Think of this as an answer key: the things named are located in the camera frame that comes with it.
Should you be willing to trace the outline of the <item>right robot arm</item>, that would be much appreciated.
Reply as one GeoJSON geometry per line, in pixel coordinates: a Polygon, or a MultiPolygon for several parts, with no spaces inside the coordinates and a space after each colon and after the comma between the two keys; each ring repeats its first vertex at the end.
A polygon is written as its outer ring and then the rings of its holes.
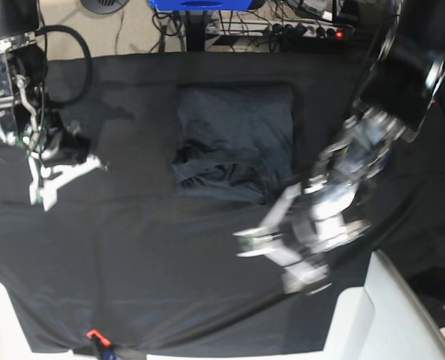
{"type": "Polygon", "coordinates": [[[83,37],[66,25],[46,25],[38,1],[0,1],[0,140],[25,152],[32,182],[29,199],[49,211],[65,185],[93,170],[105,169],[90,152],[78,127],[64,124],[60,110],[81,101],[93,79],[92,55],[83,37]],[[85,61],[80,92],[53,100],[47,88],[48,47],[36,39],[50,32],[70,35],[85,61]]]}

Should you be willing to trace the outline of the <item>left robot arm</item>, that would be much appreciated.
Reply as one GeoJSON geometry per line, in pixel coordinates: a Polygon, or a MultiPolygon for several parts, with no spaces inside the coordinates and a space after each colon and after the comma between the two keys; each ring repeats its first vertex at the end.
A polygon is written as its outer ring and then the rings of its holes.
{"type": "Polygon", "coordinates": [[[287,187],[260,224],[236,233],[241,257],[282,269],[287,294],[322,288],[326,253],[363,236],[365,220],[344,213],[386,164],[397,140],[413,141],[445,77],[445,1],[400,1],[350,103],[338,136],[305,181],[287,187]]]}

